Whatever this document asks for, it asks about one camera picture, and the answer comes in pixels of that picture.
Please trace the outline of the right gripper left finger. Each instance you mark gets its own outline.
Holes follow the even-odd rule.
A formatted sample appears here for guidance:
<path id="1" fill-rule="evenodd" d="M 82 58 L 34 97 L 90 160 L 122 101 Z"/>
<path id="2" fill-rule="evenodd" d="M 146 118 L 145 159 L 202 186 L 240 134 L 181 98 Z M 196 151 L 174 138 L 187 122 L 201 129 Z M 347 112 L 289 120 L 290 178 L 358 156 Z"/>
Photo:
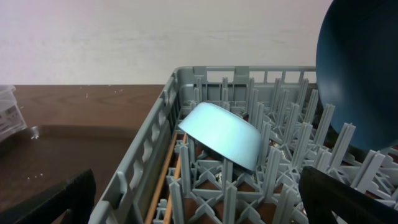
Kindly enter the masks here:
<path id="1" fill-rule="evenodd" d="M 94 173 L 87 169 L 1 212 L 1 223 L 88 223 L 95 204 Z"/>

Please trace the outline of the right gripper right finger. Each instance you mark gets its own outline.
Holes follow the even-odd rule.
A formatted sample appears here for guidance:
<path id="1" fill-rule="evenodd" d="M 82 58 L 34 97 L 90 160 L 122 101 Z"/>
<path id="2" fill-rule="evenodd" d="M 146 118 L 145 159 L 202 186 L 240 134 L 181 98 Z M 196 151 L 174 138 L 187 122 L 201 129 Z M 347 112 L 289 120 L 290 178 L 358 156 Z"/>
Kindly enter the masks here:
<path id="1" fill-rule="evenodd" d="M 305 166 L 298 184 L 308 222 L 397 223 L 397 210 L 358 192 L 350 186 Z"/>

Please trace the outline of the light blue rice bowl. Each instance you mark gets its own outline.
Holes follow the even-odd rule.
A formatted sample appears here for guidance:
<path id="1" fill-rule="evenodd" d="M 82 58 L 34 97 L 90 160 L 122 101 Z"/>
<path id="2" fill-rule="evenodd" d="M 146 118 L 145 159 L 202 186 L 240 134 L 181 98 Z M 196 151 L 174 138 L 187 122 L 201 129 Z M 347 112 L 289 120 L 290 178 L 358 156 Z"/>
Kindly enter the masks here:
<path id="1" fill-rule="evenodd" d="M 213 103 L 199 103 L 178 125 L 193 139 L 235 164 L 254 171 L 262 147 L 260 132 Z"/>

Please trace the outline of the dark blue plate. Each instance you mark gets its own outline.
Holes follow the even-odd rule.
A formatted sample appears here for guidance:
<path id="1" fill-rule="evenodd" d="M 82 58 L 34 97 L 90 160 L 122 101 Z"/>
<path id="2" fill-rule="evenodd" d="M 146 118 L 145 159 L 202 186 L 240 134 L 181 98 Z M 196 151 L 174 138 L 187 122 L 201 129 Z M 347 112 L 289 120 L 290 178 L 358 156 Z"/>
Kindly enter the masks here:
<path id="1" fill-rule="evenodd" d="M 316 52 L 322 103 L 333 104 L 331 125 L 356 129 L 362 150 L 397 145 L 397 0 L 334 0 Z"/>

